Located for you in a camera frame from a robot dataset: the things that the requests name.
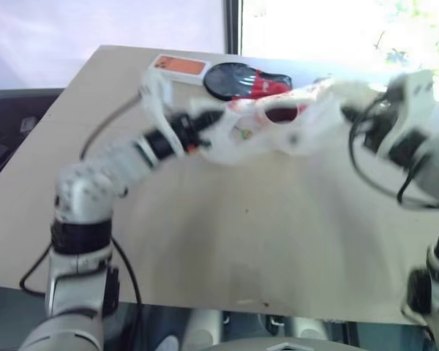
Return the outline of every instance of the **beige table surface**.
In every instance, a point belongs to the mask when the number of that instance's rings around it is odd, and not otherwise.
[[[101,47],[5,167],[0,286],[18,287],[49,241],[59,169],[76,162],[94,126],[136,92],[140,72],[159,52]],[[172,53],[246,62],[288,74],[295,86],[329,72],[358,74],[292,61]],[[176,83],[174,96],[182,106],[207,93]],[[439,118],[433,121],[439,127]],[[100,143],[148,125],[134,109]],[[336,130],[331,147],[310,158],[273,153],[239,167],[212,165],[199,156],[166,162],[116,205],[114,235],[132,261],[144,302],[406,322],[399,312],[405,281],[412,266],[424,264],[427,245],[438,236],[439,212],[404,211],[363,184],[350,167],[347,137],[347,127]],[[389,186],[402,183],[394,167],[368,153],[360,159]],[[121,266],[117,255],[114,261]],[[46,271],[47,263],[30,285],[43,289]],[[134,300],[122,267],[121,299]]]

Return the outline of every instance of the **table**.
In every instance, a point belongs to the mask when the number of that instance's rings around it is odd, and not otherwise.
[[[102,46],[5,167],[0,286],[18,287],[49,241],[57,172],[77,162],[85,137],[136,92],[140,72],[160,52]],[[363,74],[309,62],[162,52],[212,63],[244,62],[290,75],[295,86],[329,72],[346,78]],[[174,84],[178,106],[195,96],[208,95],[200,86]],[[439,129],[439,110],[432,118]],[[140,110],[131,110],[97,145],[149,124]],[[414,265],[424,264],[426,248],[438,236],[439,211],[402,210],[363,184],[350,167],[347,137],[346,126],[335,130],[331,147],[312,158],[271,153],[227,167],[192,156],[163,164],[115,208],[114,235],[132,261],[144,302],[407,322],[399,312],[405,281]],[[373,177],[399,187],[398,169],[360,154]],[[412,194],[419,195],[416,189]],[[134,301],[117,255],[114,262],[121,267],[121,300]],[[29,284],[43,289],[46,271],[44,264]]]

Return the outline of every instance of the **floor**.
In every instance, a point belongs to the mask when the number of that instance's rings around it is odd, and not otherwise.
[[[121,303],[118,311],[105,321],[106,349],[116,350],[110,340],[116,339],[122,328],[127,325],[132,305]],[[152,351],[164,335],[176,330],[180,332],[188,318],[188,310],[151,306],[154,317],[151,320]],[[45,318],[44,300],[27,296],[21,291],[0,288],[0,351],[17,350],[32,330]],[[242,325],[242,328],[225,329],[227,339],[264,336],[256,321],[255,314],[233,314],[231,325]],[[335,340],[340,339],[335,327],[331,327]],[[368,351],[433,351],[431,344],[425,339],[423,330],[406,325],[378,325],[358,323],[360,347]]]

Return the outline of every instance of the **white wall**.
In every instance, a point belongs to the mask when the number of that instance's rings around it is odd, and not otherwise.
[[[100,45],[225,52],[222,0],[0,0],[0,88],[65,87]]]

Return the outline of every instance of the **red object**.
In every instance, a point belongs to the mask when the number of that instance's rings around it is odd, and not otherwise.
[[[251,94],[248,97],[234,97],[233,99],[260,99],[261,97],[277,95],[290,90],[291,88],[284,83],[260,78],[260,71],[257,70]]]

